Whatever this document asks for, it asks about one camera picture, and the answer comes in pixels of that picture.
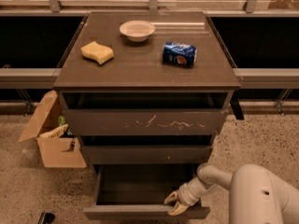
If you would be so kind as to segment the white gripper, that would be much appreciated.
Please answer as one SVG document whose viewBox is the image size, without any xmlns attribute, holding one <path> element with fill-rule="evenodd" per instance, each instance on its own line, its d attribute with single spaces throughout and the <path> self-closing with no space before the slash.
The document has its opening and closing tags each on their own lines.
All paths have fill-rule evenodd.
<svg viewBox="0 0 299 224">
<path fill-rule="evenodd" d="M 172 210 L 168 212 L 170 216 L 178 216 L 185 212 L 189 206 L 194 206 L 199 202 L 203 195 L 208 194 L 216 184 L 207 184 L 198 177 L 184 183 L 178 188 L 178 191 L 172 191 L 165 199 L 164 204 L 175 203 Z"/>
</svg>

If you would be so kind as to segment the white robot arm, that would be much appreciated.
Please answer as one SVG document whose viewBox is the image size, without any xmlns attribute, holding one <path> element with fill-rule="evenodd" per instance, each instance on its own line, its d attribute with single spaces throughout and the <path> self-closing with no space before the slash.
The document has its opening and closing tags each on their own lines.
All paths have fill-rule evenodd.
<svg viewBox="0 0 299 224">
<path fill-rule="evenodd" d="M 229 191 L 230 224 L 299 224 L 299 190 L 256 164 L 244 164 L 226 173 L 203 163 L 195 177 L 169 194 L 168 212 L 178 216 L 217 187 Z"/>
</svg>

